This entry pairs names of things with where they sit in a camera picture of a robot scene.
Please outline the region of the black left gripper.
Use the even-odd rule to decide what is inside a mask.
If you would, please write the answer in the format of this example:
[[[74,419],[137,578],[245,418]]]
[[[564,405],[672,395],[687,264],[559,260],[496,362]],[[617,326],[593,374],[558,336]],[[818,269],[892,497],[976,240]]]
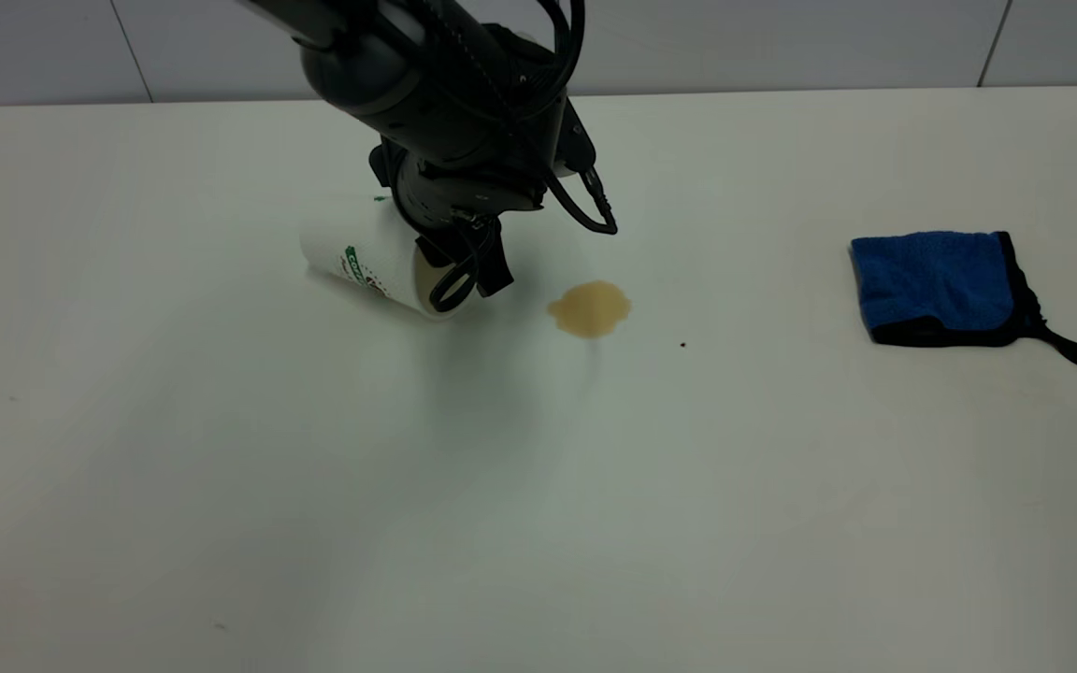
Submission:
[[[390,139],[370,150],[368,162],[381,187],[392,193],[401,218],[419,234],[420,298],[433,314],[452,314],[475,289],[492,297],[514,282],[500,214],[542,209],[543,177],[519,150],[471,167],[431,165]],[[445,229],[458,221],[490,219],[475,230]]]

